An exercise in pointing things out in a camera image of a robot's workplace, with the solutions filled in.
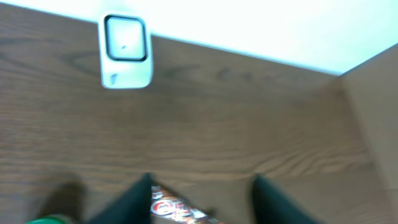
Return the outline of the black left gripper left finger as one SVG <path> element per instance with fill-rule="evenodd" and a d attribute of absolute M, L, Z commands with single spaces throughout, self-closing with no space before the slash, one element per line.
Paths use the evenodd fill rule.
<path fill-rule="evenodd" d="M 151 224 L 152 177 L 144 174 L 90 224 Z"/>

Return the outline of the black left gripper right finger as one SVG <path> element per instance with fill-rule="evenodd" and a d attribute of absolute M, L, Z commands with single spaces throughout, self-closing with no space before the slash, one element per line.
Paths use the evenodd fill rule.
<path fill-rule="evenodd" d="M 253 179 L 251 201 L 258 224 L 318 224 L 263 176 Z"/>

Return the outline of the red Top chocolate bar wrapper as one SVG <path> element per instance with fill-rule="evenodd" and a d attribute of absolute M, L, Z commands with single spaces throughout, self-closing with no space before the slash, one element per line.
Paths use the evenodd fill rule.
<path fill-rule="evenodd" d="M 183 224 L 221 223 L 161 185 L 152 185 L 151 191 L 150 212 L 155 217 Z"/>

